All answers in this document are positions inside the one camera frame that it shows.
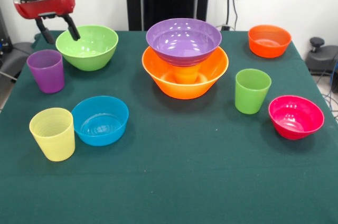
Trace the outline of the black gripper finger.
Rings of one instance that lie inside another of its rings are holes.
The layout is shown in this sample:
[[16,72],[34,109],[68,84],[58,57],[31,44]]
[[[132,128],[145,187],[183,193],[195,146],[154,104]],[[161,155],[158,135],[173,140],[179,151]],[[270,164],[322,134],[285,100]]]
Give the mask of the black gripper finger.
[[40,30],[42,36],[46,40],[48,44],[55,44],[55,39],[49,32],[49,30],[44,26],[43,21],[41,18],[36,18],[35,19],[36,25],[38,29]]
[[77,41],[80,39],[80,34],[76,28],[76,25],[73,22],[73,19],[69,14],[63,15],[62,18],[66,21],[68,24],[68,30],[73,38],[73,40]]

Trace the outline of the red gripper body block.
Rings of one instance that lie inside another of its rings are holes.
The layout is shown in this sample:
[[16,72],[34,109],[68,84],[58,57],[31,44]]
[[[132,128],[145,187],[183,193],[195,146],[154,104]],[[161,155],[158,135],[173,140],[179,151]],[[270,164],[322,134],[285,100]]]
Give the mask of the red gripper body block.
[[75,0],[13,0],[13,3],[19,15],[25,19],[70,14],[76,4]]

